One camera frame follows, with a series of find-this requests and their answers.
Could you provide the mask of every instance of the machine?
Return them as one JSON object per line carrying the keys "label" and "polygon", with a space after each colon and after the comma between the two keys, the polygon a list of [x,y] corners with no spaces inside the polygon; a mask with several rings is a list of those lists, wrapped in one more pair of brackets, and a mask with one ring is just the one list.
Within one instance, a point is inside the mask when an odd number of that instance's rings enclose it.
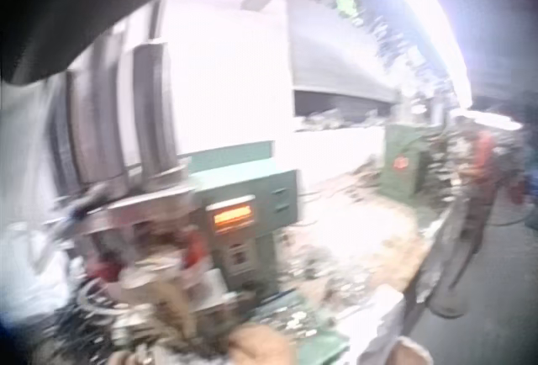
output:
{"label": "machine", "polygon": [[[253,303],[278,293],[275,235],[297,221],[298,190],[270,141],[178,153],[160,9],[153,5],[150,38],[133,51],[139,165],[125,165],[119,135],[121,34],[102,34],[81,66],[50,81],[49,150],[65,215],[49,234],[73,242],[111,297],[149,304],[143,328],[177,344],[229,319],[204,320],[228,313],[229,291],[248,291]],[[45,251],[38,267],[47,260]],[[82,290],[82,306],[96,282]]]}

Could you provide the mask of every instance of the workbench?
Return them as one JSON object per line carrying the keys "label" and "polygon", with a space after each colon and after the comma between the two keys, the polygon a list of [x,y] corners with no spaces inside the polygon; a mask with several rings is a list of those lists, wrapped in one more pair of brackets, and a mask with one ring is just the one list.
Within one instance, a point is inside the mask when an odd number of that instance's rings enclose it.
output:
{"label": "workbench", "polygon": [[330,275],[320,272],[306,279],[300,262],[307,251],[324,251],[333,274],[355,273],[364,279],[356,310],[382,285],[402,294],[398,310],[403,321],[396,320],[394,332],[404,333],[404,323],[418,319],[419,307],[451,258],[465,218],[465,199],[458,195],[445,207],[431,207],[419,198],[402,204],[383,197],[376,187],[357,186],[352,174],[322,182],[301,199],[301,220],[286,229],[287,243],[281,249],[281,262],[291,274],[286,288],[297,289],[314,307],[323,306]]}

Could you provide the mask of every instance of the metal parts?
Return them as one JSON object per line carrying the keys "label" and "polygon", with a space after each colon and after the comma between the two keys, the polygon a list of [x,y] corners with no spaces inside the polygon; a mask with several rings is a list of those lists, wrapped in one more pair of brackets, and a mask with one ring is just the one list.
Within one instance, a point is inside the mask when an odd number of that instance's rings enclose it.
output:
{"label": "metal parts", "polygon": [[82,183],[108,183],[112,200],[129,191],[117,115],[122,44],[121,34],[104,34],[93,45],[92,63],[67,72],[72,145]]}
{"label": "metal parts", "polygon": [[133,51],[134,118],[145,191],[168,188],[182,180],[169,65],[166,43],[159,40],[139,45]]}

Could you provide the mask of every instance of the floor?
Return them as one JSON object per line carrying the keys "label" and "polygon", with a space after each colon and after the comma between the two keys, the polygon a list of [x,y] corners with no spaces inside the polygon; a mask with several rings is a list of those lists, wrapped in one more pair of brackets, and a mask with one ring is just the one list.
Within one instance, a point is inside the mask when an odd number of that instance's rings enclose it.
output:
{"label": "floor", "polygon": [[[489,223],[524,213],[501,193]],[[458,288],[468,298],[466,315],[444,320],[426,310],[410,334],[435,365],[538,363],[538,231],[490,225]]]}

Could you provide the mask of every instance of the wire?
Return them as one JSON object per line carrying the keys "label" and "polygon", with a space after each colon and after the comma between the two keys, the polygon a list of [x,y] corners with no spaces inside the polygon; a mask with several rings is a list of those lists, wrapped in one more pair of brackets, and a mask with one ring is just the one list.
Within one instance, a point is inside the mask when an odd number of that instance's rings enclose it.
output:
{"label": "wire", "polygon": [[96,315],[103,315],[103,316],[121,316],[129,312],[128,309],[110,309],[110,308],[103,308],[100,306],[96,306],[95,304],[90,303],[88,300],[88,293],[90,289],[95,287],[98,284],[98,279],[93,279],[86,285],[84,285],[80,291],[78,292],[78,295],[76,297],[76,302],[81,307],[81,309],[85,310],[89,313],[94,313]]}
{"label": "wire", "polygon": [[528,218],[530,218],[533,213],[535,212],[535,209],[536,207],[532,207],[532,209],[530,210],[530,212],[528,212],[527,214],[523,215],[523,217],[517,219],[517,220],[511,220],[509,222],[504,222],[504,223],[500,223],[500,224],[488,224],[488,226],[494,226],[496,228],[502,228],[502,227],[505,227],[505,226],[511,226],[511,225],[517,225],[517,224],[520,224],[521,222],[525,222]]}

